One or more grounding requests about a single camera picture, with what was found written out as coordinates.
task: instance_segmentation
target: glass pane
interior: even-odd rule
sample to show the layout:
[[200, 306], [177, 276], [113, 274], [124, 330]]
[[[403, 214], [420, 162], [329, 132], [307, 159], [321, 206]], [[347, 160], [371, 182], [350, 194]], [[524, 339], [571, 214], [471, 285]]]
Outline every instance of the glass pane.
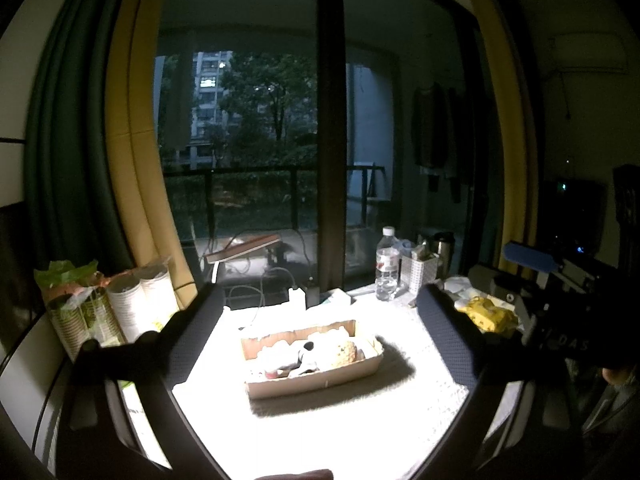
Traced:
[[452, 232], [455, 274], [466, 243], [474, 139], [454, 19], [431, 0], [344, 0], [344, 14], [346, 286], [374, 281], [386, 225], [414, 244]]
[[211, 279], [206, 254], [282, 238], [220, 265], [232, 308], [282, 303], [292, 279], [316, 276], [315, 17], [315, 0], [164, 2], [154, 110], [196, 284]]

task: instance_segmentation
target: lit window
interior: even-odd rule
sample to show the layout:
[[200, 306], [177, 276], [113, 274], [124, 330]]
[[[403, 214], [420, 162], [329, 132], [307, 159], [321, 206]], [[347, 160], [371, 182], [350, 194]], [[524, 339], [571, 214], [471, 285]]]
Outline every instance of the lit window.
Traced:
[[200, 78], [200, 88], [213, 88], [216, 85], [215, 76], [203, 76]]

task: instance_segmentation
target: plastic bottle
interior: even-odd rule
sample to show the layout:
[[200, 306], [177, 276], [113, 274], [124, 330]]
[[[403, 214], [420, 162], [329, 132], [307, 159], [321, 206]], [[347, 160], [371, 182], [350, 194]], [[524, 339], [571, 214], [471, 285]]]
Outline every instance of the plastic bottle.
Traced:
[[376, 249], [376, 298], [388, 301], [398, 289], [400, 252], [394, 247], [398, 239], [393, 227], [383, 227], [382, 235]]

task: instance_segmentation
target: human hand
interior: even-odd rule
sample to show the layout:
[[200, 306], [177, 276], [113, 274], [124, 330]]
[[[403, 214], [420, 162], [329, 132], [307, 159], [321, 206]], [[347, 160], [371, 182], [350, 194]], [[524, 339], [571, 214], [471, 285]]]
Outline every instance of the human hand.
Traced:
[[334, 480], [334, 474], [328, 469], [318, 469], [299, 475], [261, 476], [255, 480]]

